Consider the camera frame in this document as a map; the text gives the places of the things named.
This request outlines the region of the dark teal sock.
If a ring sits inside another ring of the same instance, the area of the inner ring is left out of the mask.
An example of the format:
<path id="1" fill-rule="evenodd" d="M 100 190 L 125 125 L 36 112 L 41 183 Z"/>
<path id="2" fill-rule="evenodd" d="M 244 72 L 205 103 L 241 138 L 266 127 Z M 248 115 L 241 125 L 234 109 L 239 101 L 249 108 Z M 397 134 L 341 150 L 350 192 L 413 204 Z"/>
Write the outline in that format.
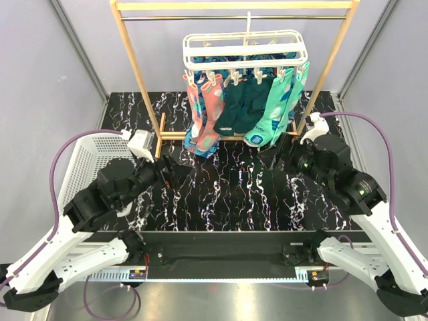
<path id="1" fill-rule="evenodd" d="M 245 100 L 245 93 L 249 77 L 242 77 L 237 85 L 230 82 L 227 87 L 227 95 L 225 97 L 224 109 L 217 119 L 214 130 L 221 136 L 233 136 L 237 125 L 238 116 Z"/>
<path id="2" fill-rule="evenodd" d="M 245 134 L 249 132 L 261 119 L 273 80 L 273 77 L 268 76 L 262 79 L 261 84 L 258 84 L 255 78 L 249 79 L 243 106 L 235 124 L 235 133 Z"/>

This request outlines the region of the pink sock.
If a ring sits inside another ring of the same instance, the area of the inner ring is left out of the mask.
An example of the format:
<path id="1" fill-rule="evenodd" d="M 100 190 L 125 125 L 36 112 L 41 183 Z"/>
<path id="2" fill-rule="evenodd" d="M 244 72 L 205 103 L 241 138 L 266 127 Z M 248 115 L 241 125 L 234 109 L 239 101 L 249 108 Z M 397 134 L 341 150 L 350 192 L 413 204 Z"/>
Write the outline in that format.
<path id="1" fill-rule="evenodd" d="M 203 113 L 202 108 L 199 101 L 199 91 L 198 87 L 194 82 L 194 76 L 188 73 L 185 70 L 185 74 L 183 75 L 183 79 L 187 84 L 187 96 L 189 99 L 189 104 L 191 107 L 192 121 L 193 125 L 191 127 L 191 139 L 192 141 L 197 141 L 202 133 L 203 126 Z"/>
<path id="2" fill-rule="evenodd" d="M 215 74 L 215 82 L 215 85 L 207 82 L 201 87 L 207 121 L 203 133 L 197 141 L 197 148 L 203 152 L 209 151 L 220 137 L 220 134 L 215 132 L 214 126 L 224 109 L 223 76 Z"/>

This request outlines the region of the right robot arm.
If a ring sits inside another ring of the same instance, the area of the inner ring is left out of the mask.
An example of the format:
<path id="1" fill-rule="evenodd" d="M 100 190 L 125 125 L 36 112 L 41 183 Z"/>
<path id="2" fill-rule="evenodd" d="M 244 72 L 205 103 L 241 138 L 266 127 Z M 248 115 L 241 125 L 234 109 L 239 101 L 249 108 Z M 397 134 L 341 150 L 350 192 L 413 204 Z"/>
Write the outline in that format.
<path id="1" fill-rule="evenodd" d="M 382 260 L 369 258 L 318 231 L 303 250 L 309 264 L 324 261 L 342 268 L 372 288 L 400 317 L 427 314 L 427 278 L 403 245 L 405 234 L 393 229 L 392 206 L 375 179 L 353 167 L 350 147 L 341 138 L 330 133 L 317 138 L 282 134 L 258 157 L 269 169 L 282 161 L 284 171 L 306 175 L 324 188 L 330 201 L 366 233 L 382 256 Z"/>

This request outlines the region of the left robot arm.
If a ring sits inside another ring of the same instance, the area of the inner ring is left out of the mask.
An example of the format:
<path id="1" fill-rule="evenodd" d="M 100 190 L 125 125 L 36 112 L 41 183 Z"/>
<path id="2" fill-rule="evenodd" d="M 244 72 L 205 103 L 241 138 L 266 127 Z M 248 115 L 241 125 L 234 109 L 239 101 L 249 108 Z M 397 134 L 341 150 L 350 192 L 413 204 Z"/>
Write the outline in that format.
<path id="1" fill-rule="evenodd" d="M 51 304 L 69 285 L 94 272 L 121 263 L 136 265 L 146 259 L 144 242 L 135 231 L 123 231 L 100 249 L 70 261 L 66 256 L 147 189 L 178 189 L 192 170 L 170 156 L 154 162 L 110 160 L 89 186 L 64 207 L 57 226 L 32 254 L 13 264 L 1 265 L 1 285 L 9 287 L 1 306 L 35 312 Z"/>

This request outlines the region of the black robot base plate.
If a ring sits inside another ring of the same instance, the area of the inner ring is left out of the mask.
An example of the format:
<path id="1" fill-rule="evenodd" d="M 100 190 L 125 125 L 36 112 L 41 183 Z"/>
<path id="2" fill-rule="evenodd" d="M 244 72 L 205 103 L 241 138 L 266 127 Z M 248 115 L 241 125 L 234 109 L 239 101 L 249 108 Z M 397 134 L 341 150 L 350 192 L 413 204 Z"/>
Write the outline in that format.
<path id="1" fill-rule="evenodd" d="M 321 268 L 304 259 L 303 247 L 316 231 L 143 231 L 136 260 L 123 266 L 148 268 L 160 282 L 284 282 L 296 270 Z"/>

